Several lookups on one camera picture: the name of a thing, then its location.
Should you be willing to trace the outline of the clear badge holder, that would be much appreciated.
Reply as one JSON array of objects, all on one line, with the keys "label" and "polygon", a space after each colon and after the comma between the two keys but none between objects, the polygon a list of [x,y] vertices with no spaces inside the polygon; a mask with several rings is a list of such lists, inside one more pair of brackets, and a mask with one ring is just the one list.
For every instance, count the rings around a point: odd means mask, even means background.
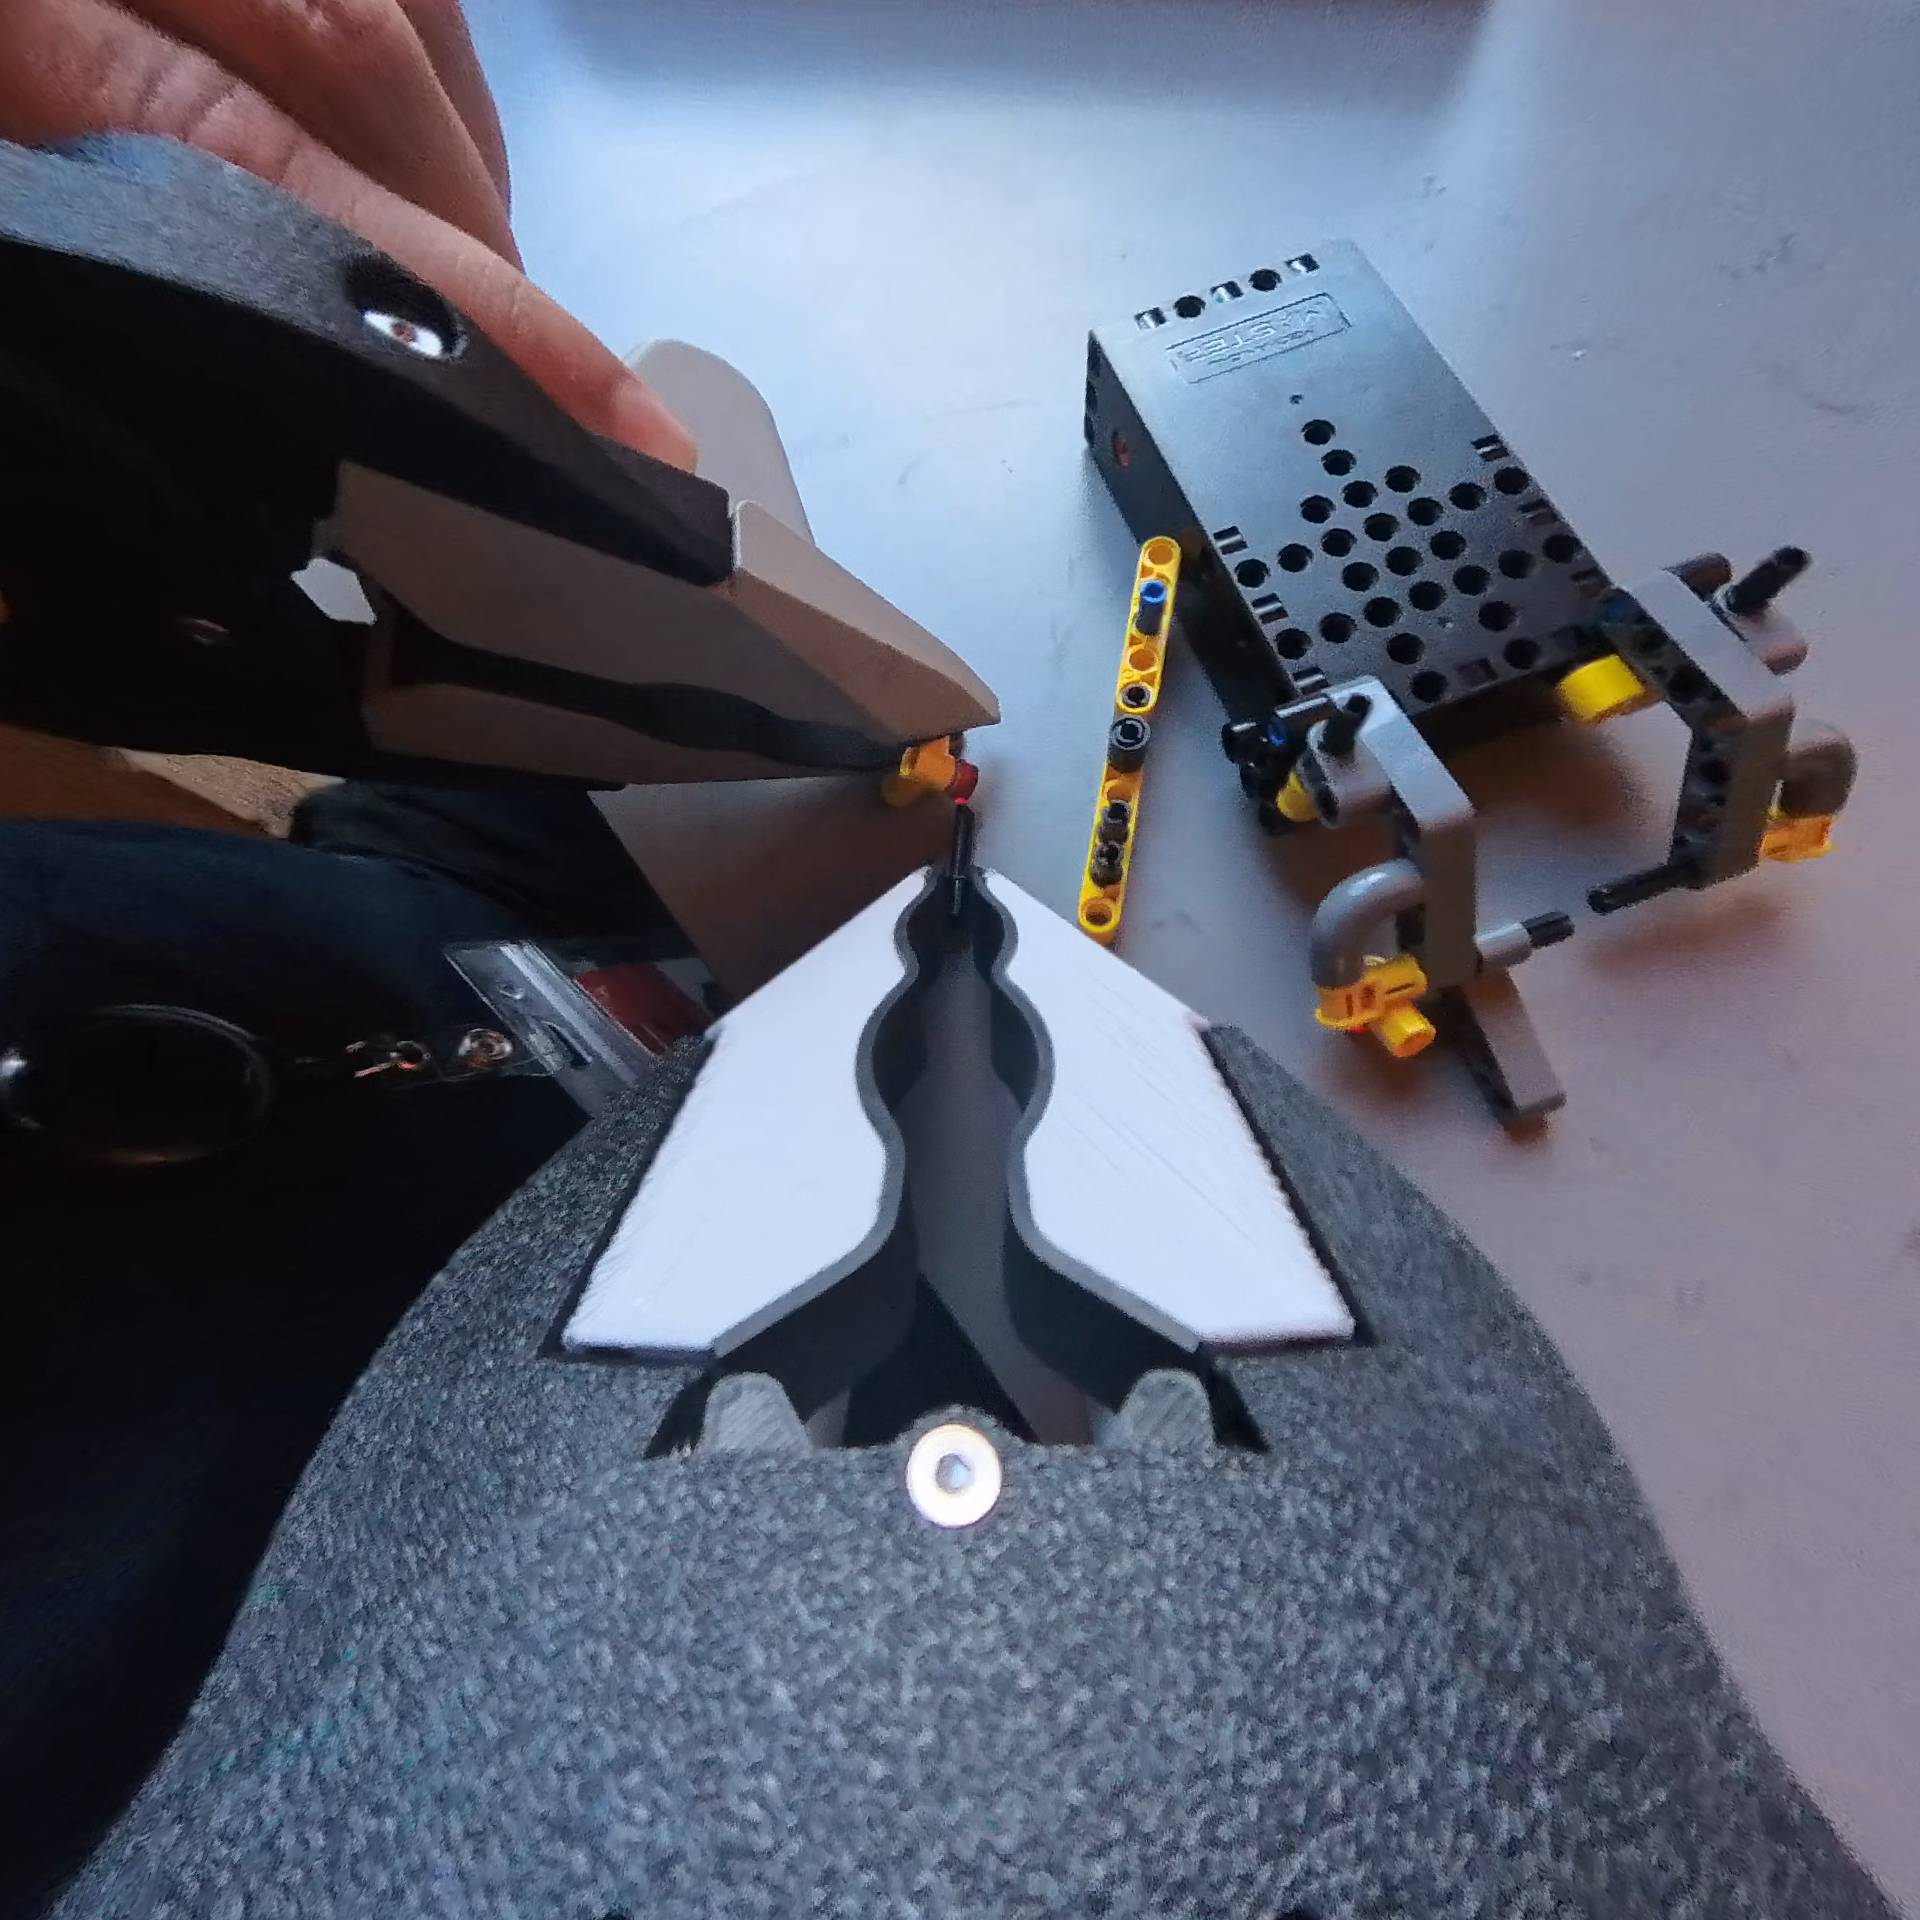
[{"label": "clear badge holder", "polygon": [[444,949],[460,1016],[420,1034],[380,1031],[293,1057],[289,1090],[557,1089],[587,1116],[643,1085],[715,1020],[703,964],[660,964],[619,945],[488,940]]}]

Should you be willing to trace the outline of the person's dark clothed torso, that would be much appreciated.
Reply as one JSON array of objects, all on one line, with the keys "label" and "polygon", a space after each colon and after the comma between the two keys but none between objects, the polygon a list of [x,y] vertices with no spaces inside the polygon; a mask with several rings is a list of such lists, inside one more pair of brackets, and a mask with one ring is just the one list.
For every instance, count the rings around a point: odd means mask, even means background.
[{"label": "person's dark clothed torso", "polygon": [[[346,780],[284,838],[3,822],[3,1045],[118,1006],[338,1055],[481,1023],[446,950],[689,950],[574,787]],[[195,1165],[3,1129],[3,1916],[179,1731],[292,1486],[403,1312],[583,1126],[550,1082],[341,1086]]]}]

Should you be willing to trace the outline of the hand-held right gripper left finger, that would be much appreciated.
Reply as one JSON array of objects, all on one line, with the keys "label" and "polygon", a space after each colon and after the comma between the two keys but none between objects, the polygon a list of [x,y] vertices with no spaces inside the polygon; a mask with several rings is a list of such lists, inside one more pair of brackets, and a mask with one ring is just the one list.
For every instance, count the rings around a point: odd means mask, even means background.
[{"label": "hand-held right gripper left finger", "polygon": [[919,979],[901,924],[923,874],[739,1001],[587,1267],[570,1356],[710,1363],[852,1279],[900,1222],[900,1129],[873,1080],[882,1023]]}]

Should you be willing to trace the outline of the grey desk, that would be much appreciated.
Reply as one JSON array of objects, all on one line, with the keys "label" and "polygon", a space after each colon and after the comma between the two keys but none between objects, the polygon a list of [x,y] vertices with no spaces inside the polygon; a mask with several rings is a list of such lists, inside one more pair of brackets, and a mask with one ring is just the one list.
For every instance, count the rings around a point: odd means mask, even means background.
[{"label": "grey desk", "polygon": [[1122,953],[1439,1202],[1561,1347],[1788,1765],[1916,1908],[1916,5],[470,5],[524,260],[768,399],[820,543],[995,689],[981,849],[1082,859],[1134,540],[1092,324],[1354,241],[1602,568],[1794,544],[1835,849],[1585,923],[1568,1090],[1314,1031],[1167,675]]}]

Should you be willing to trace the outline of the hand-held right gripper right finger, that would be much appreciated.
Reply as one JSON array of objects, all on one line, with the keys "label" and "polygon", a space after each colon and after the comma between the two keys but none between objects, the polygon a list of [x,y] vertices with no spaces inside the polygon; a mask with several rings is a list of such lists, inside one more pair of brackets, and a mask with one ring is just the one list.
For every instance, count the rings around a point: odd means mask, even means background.
[{"label": "hand-held right gripper right finger", "polygon": [[1357,1333],[1209,1020],[998,873],[978,874],[1010,1220],[1035,1267],[1184,1354]]}]

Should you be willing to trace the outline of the yellow brick connector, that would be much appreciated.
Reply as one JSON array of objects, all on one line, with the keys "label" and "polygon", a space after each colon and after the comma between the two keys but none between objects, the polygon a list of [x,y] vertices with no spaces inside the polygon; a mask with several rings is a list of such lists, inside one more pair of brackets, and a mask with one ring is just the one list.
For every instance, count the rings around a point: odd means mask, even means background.
[{"label": "yellow brick connector", "polygon": [[892,810],[927,801],[972,805],[980,771],[966,755],[966,732],[947,732],[908,747],[879,783],[879,799]]}]

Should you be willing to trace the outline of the black perforated brick block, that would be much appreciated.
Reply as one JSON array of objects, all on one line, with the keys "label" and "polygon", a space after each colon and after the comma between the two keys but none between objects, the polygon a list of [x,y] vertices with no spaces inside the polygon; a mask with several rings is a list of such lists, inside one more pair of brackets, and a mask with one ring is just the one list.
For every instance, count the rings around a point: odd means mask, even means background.
[{"label": "black perforated brick block", "polygon": [[1365,678],[1452,755],[1591,656],[1605,573],[1348,243],[1089,328],[1082,435],[1231,724]]}]

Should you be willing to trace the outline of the grey brick frame assembly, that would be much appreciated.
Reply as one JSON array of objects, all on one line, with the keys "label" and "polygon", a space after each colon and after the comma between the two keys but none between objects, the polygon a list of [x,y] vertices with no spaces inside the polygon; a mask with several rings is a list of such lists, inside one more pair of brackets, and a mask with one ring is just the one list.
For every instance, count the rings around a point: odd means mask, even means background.
[{"label": "grey brick frame assembly", "polygon": [[1551,682],[1557,710],[1598,726],[1665,708],[1688,747],[1664,859],[1591,887],[1596,916],[1832,850],[1859,757],[1843,732],[1800,719],[1788,689],[1808,643],[1778,601],[1808,568],[1796,544],[1742,574],[1703,554],[1600,598],[1585,654]]}]

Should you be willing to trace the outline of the person's left hand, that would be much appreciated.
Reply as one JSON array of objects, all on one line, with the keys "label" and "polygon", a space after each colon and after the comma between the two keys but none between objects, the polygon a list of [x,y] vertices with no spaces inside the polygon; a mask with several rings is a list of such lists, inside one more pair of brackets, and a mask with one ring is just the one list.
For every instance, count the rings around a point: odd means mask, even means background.
[{"label": "person's left hand", "polygon": [[1,132],[198,149],[355,233],[589,433],[692,471],[650,386],[524,273],[508,146],[453,2],[6,2]]}]

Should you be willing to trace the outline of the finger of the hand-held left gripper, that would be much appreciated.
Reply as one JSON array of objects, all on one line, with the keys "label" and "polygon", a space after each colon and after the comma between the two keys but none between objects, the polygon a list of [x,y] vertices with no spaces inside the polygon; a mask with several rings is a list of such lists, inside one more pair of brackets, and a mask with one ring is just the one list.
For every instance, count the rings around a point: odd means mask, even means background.
[{"label": "finger of the hand-held left gripper", "polygon": [[890,745],[695,684],[628,684],[396,619],[364,650],[364,726],[389,757],[598,789],[887,774]]},{"label": "finger of the hand-held left gripper", "polygon": [[683,689],[865,740],[993,726],[988,682],[753,503],[722,512],[710,587],[355,463],[333,528],[349,564],[442,640],[626,689]]}]

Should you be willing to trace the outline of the black badge reel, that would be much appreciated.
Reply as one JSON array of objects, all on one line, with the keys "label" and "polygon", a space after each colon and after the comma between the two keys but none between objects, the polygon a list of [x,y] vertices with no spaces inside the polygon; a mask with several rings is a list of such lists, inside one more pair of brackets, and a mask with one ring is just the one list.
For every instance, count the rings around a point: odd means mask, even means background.
[{"label": "black badge reel", "polygon": [[270,1051],[232,1020],[163,1004],[38,1020],[3,1038],[3,1173],[216,1161],[262,1130],[275,1098]]}]

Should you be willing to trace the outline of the yellow brick beam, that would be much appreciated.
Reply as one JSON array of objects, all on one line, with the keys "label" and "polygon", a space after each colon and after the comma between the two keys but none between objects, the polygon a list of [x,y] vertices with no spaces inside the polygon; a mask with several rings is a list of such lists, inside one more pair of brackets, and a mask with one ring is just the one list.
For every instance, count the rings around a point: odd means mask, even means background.
[{"label": "yellow brick beam", "polygon": [[1102,949],[1114,949],[1123,923],[1182,567],[1175,538],[1139,544],[1073,912],[1077,929]]}]

